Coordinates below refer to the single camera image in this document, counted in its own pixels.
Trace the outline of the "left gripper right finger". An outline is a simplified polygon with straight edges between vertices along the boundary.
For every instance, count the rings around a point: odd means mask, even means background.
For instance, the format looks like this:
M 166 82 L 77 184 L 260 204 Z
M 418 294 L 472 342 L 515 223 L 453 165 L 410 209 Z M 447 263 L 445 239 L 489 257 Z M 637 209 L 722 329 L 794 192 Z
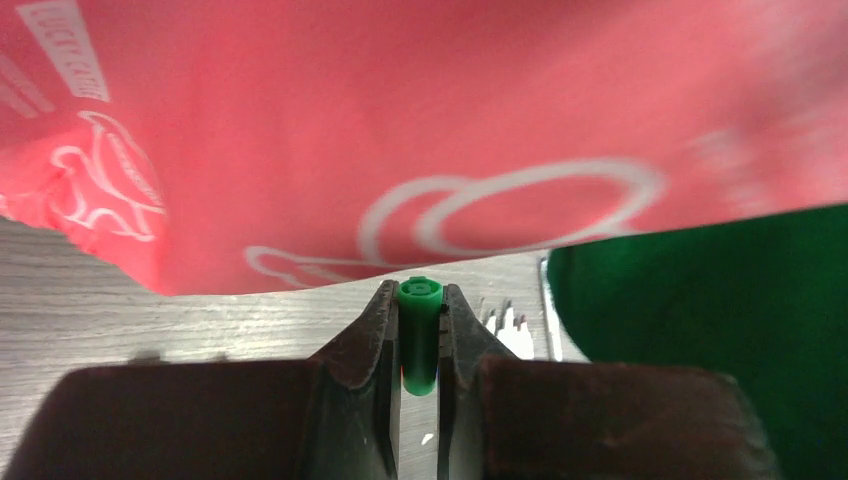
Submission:
M 778 479 L 736 381 L 686 367 L 522 360 L 447 285 L 441 479 Z

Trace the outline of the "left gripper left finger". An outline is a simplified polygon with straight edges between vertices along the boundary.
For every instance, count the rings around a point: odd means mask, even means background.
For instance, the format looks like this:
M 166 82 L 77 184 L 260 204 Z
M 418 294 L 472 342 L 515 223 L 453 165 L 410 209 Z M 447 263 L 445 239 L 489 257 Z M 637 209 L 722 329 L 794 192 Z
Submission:
M 8 479 L 394 479 L 394 281 L 313 355 L 150 360 L 65 375 L 30 421 Z

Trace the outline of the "bright green pen cap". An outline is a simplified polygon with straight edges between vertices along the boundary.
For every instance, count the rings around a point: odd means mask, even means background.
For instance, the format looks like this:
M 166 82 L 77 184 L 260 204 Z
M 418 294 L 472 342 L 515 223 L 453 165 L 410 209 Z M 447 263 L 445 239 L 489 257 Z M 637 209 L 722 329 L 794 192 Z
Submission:
M 430 394 L 436 384 L 443 286 L 424 276 L 399 285 L 398 341 L 404 388 L 415 396 Z

